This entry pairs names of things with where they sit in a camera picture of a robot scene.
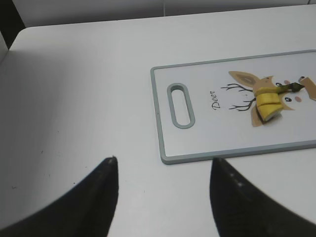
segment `deer ear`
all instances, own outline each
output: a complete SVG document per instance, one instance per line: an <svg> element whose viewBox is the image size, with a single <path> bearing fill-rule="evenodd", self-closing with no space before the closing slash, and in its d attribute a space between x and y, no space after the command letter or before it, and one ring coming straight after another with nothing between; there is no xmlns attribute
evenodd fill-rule
<svg viewBox="0 0 316 237"><path fill-rule="evenodd" d="M229 71L229 74L240 84L253 87L260 79L251 73Z"/></svg>

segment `pink cheek dot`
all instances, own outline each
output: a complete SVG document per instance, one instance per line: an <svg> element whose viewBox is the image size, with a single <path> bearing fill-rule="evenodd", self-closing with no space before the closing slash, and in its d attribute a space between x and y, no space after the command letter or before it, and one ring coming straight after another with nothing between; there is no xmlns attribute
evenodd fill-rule
<svg viewBox="0 0 316 237"><path fill-rule="evenodd" d="M300 97L298 97L298 96L295 96L295 98L294 98L297 102L302 102L302 99L300 98Z"/></svg>

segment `cutting board handle hole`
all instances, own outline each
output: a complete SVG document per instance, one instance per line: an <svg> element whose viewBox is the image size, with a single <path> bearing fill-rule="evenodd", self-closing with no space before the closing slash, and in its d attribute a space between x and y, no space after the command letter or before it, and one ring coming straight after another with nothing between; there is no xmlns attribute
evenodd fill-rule
<svg viewBox="0 0 316 237"><path fill-rule="evenodd" d="M187 87L181 83L174 83L168 87L167 93L173 124L180 129L192 127L195 116Z"/></svg>

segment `white cutting board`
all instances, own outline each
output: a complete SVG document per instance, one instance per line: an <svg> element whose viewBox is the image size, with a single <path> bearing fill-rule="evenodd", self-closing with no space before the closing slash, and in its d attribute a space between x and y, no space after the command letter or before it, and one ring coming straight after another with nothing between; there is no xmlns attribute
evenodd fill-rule
<svg viewBox="0 0 316 237"><path fill-rule="evenodd" d="M160 155L164 163L316 147L316 101L309 98L305 88L283 97L283 102L293 110L284 110L268 123L254 127L251 108L255 102L247 111L230 109L233 105L246 105L243 101L250 101L254 95L239 91L242 88L222 88L231 83L240 84L229 71L250 73L260 79L273 76L274 84L298 82L301 76L316 82L316 52L307 50L152 68ZM188 89L195 117L189 128L179 128L172 122L167 89L174 83ZM219 105L213 104L212 94Z"/></svg>

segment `deer illustration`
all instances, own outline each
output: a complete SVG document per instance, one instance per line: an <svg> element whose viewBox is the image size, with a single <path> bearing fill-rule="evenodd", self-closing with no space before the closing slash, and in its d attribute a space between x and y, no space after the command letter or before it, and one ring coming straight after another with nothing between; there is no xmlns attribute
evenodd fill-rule
<svg viewBox="0 0 316 237"><path fill-rule="evenodd" d="M262 88L262 87L278 87L281 86L280 83L277 83L276 85L273 84L272 82L272 78L273 76L269 76L269 77L264 77L262 79L258 78L257 76L250 74L250 73L245 73L245 72L236 72L236 71L230 71L229 74L240 84L237 83L231 83L228 84L226 87L222 87L223 89L226 90L230 90L233 88L239 88L239 91L249 91L249 92L253 92L253 94L256 94L256 92ZM309 78L305 78L305 77L301 77L299 82L305 86L309 96L311 99L316 100L316 85L314 84L314 82L309 79ZM289 106L287 106L284 101L283 98L285 97L285 95L288 92L285 93L280 93L278 95L279 100L283 106L284 110L293 110L292 108L290 108ZM295 97L296 101L301 102L300 97ZM291 99L288 97L285 97L285 101L290 101ZM256 101L256 98L253 98L250 101L244 101L245 103L247 103L246 105L233 105L232 108L230 108L230 110L238 110L238 111L247 111L251 108L252 104ZM261 119L260 115L258 114L258 110L256 108L256 106L254 106L251 109L251 120L252 120L252 126L253 127L258 127L261 126L262 124L264 124L264 121Z"/></svg>

